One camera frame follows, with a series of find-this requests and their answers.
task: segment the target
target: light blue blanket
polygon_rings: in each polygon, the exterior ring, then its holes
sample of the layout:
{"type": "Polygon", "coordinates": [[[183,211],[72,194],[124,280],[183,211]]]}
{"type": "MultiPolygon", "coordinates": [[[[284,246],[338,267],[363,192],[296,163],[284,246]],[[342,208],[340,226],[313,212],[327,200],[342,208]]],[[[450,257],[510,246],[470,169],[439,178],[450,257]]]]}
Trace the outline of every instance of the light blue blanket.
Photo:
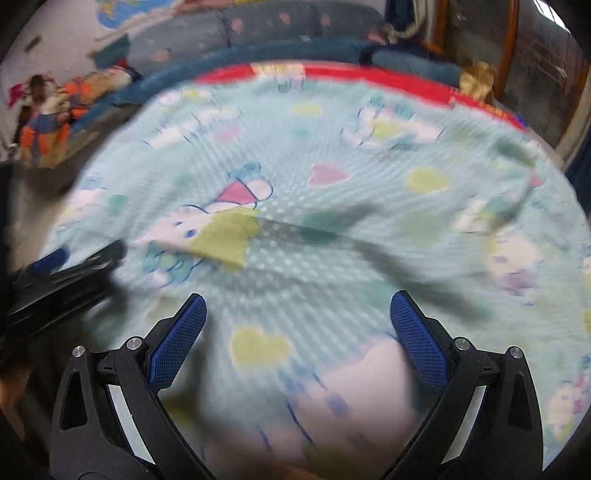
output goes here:
{"type": "Polygon", "coordinates": [[[270,459],[379,475],[433,401],[395,340],[402,288],[452,336],[522,347],[545,465],[589,407],[589,227],[539,146],[481,111],[298,75],[181,84],[96,155],[47,250],[73,264],[119,238],[126,304],[88,315],[86,345],[203,295],[161,398],[222,478],[270,459]]]}

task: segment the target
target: pink cloth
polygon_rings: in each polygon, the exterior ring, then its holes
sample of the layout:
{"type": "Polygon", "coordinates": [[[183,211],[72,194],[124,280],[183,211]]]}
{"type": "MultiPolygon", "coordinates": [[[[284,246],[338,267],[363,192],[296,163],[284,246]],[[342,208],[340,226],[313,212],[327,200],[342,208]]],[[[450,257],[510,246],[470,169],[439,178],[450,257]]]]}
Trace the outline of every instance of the pink cloth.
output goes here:
{"type": "Polygon", "coordinates": [[[8,92],[9,100],[8,100],[8,108],[12,108],[15,103],[17,103],[23,96],[25,89],[22,83],[17,83],[10,87],[10,91],[8,92]]]}

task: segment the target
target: bedding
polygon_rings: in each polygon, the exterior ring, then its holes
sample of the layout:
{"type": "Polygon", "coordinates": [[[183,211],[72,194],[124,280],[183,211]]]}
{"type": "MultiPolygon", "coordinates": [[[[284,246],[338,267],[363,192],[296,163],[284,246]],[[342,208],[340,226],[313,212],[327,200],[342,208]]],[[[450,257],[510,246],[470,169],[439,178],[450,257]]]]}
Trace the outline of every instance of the bedding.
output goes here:
{"type": "Polygon", "coordinates": [[[119,238],[125,302],[93,309],[81,341],[118,348],[203,295],[160,398],[219,478],[379,477],[433,403],[390,322],[402,288],[452,337],[522,347],[544,465],[589,408],[585,216],[518,121],[447,86],[292,62],[164,90],[94,157],[46,251],[75,264],[119,238]]]}

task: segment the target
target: pink heart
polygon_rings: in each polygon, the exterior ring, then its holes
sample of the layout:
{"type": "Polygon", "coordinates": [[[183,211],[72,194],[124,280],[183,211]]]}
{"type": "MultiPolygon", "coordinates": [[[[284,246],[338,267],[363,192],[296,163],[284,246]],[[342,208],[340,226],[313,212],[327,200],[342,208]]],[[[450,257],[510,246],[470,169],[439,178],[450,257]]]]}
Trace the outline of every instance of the pink heart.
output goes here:
{"type": "Polygon", "coordinates": [[[531,186],[533,188],[539,187],[540,185],[544,184],[544,180],[542,180],[540,177],[538,177],[535,173],[531,176],[531,180],[530,180],[531,186]]]}
{"type": "Polygon", "coordinates": [[[312,165],[312,175],[308,183],[316,187],[334,185],[349,180],[352,176],[340,167],[330,163],[315,163],[312,165]]]}
{"type": "Polygon", "coordinates": [[[215,142],[229,142],[239,137],[242,133],[242,128],[236,125],[229,127],[223,127],[212,134],[212,138],[215,142]]]}

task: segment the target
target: yellow heart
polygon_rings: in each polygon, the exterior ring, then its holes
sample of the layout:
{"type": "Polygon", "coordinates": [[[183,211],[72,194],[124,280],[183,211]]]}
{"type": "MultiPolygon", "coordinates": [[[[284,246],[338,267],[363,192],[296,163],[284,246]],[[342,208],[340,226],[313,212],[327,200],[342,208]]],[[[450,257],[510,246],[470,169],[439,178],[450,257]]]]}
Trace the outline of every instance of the yellow heart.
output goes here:
{"type": "Polygon", "coordinates": [[[591,333],[591,309],[583,310],[583,325],[587,333],[591,333]]]}
{"type": "Polygon", "coordinates": [[[269,334],[254,325],[236,328],[230,340],[232,363],[241,369],[281,364],[289,359],[291,350],[291,343],[286,337],[269,334]]]}
{"type": "Polygon", "coordinates": [[[292,115],[320,116],[322,107],[315,103],[299,103],[291,107],[290,112],[292,115]]]}
{"type": "Polygon", "coordinates": [[[448,185],[448,179],[433,167],[419,167],[413,170],[407,179],[407,186],[417,193],[436,192],[448,185]]]}

